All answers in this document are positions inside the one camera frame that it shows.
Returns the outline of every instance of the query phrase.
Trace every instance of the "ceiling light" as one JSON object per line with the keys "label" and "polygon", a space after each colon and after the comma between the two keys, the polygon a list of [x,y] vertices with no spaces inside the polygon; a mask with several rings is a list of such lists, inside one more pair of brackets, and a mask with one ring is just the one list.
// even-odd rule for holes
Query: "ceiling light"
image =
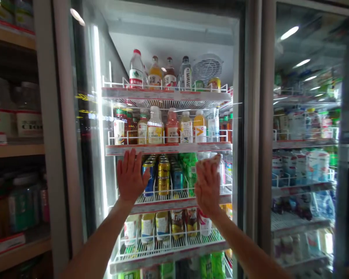
{"label": "ceiling light", "polygon": [[80,23],[81,26],[85,26],[84,20],[81,18],[81,16],[77,11],[71,8],[70,12],[71,12],[71,15]]}
{"label": "ceiling light", "polygon": [[298,29],[299,29],[298,26],[295,26],[295,27],[289,29],[286,33],[284,33],[282,35],[282,37],[280,37],[281,41],[283,41],[283,40],[287,39],[289,36],[295,34],[298,31]]}
{"label": "ceiling light", "polygon": [[296,66],[294,66],[293,69],[294,69],[294,68],[297,68],[297,67],[300,67],[300,66],[302,66],[302,65],[304,65],[304,64],[306,64],[306,63],[308,63],[309,61],[310,61],[310,59],[306,59],[306,60],[304,60],[304,61],[298,63]]}
{"label": "ceiling light", "polygon": [[304,81],[309,81],[309,80],[315,79],[316,77],[317,77],[317,76],[308,77],[308,78],[305,79]]}

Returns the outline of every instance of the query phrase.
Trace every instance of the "orange bottle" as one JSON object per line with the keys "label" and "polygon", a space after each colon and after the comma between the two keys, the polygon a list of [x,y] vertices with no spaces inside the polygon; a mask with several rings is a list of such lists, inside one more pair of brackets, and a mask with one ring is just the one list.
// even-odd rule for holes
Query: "orange bottle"
{"label": "orange bottle", "polygon": [[180,128],[178,126],[177,113],[175,108],[168,111],[166,123],[166,143],[178,143],[180,139]]}

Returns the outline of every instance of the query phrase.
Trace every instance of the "beer can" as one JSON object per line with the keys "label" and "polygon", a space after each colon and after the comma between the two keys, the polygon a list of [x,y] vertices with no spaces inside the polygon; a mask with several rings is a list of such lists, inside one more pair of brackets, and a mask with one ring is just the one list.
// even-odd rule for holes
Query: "beer can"
{"label": "beer can", "polygon": [[160,196],[168,195],[169,190],[169,172],[171,165],[169,162],[160,162],[158,165],[158,189]]}
{"label": "beer can", "polygon": [[142,174],[145,173],[145,170],[149,168],[150,169],[150,179],[146,185],[145,191],[143,193],[144,196],[152,196],[154,193],[154,163],[151,162],[145,162],[142,165]]}
{"label": "beer can", "polygon": [[221,80],[218,77],[213,77],[209,80],[208,86],[209,90],[212,92],[221,92]]}

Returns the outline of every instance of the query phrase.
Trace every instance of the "white bottle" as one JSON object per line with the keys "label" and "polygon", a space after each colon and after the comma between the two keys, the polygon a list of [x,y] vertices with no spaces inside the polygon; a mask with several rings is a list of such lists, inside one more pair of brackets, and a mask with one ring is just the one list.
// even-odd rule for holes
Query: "white bottle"
{"label": "white bottle", "polygon": [[150,120],[147,123],[147,142],[149,144],[162,143],[163,124],[159,113],[159,107],[150,107]]}
{"label": "white bottle", "polygon": [[138,49],[135,49],[133,51],[133,57],[129,69],[130,88],[142,88],[144,79],[145,72],[141,60],[141,52]]}
{"label": "white bottle", "polygon": [[219,142],[220,140],[220,123],[218,118],[218,109],[211,108],[208,114],[208,135],[209,142]]}

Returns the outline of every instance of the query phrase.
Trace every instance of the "plastic bottle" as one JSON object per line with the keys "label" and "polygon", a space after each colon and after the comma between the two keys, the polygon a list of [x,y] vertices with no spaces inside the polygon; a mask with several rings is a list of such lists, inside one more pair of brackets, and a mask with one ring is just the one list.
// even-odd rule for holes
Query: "plastic bottle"
{"label": "plastic bottle", "polygon": [[138,122],[138,144],[146,144],[147,138],[147,121],[149,120],[149,110],[146,108],[140,109],[140,121]]}
{"label": "plastic bottle", "polygon": [[189,111],[182,112],[181,118],[181,142],[192,143],[193,142],[193,122],[190,119]]}
{"label": "plastic bottle", "polygon": [[148,144],[159,144],[162,143],[163,135],[163,124],[159,117],[159,107],[152,106],[150,110],[150,120],[147,122],[147,142]]}
{"label": "plastic bottle", "polygon": [[180,128],[178,127],[177,113],[175,108],[170,108],[166,123],[166,143],[178,143]]}
{"label": "plastic bottle", "polygon": [[233,109],[229,110],[229,118],[227,120],[226,128],[228,130],[227,141],[233,143]]}
{"label": "plastic bottle", "polygon": [[144,75],[145,72],[141,60],[141,52],[138,49],[135,49],[133,51],[129,69],[130,88],[142,88]]}
{"label": "plastic bottle", "polygon": [[175,69],[172,65],[172,57],[167,58],[166,71],[164,73],[164,86],[165,90],[175,90],[177,86]]}
{"label": "plastic bottle", "polygon": [[194,118],[195,142],[206,142],[207,141],[206,133],[207,133],[206,119],[204,118],[203,111],[197,110]]}
{"label": "plastic bottle", "polygon": [[160,90],[160,86],[162,85],[162,69],[159,67],[158,64],[158,57],[153,56],[152,57],[153,65],[151,66],[150,72],[149,72],[149,85],[159,86],[159,87],[149,87],[151,90]]}
{"label": "plastic bottle", "polygon": [[209,142],[219,142],[220,126],[218,120],[218,109],[211,108],[208,114]]}
{"label": "plastic bottle", "polygon": [[180,67],[181,87],[184,87],[185,91],[191,91],[192,88],[192,69],[189,62],[189,57],[184,56],[182,58],[182,64]]}

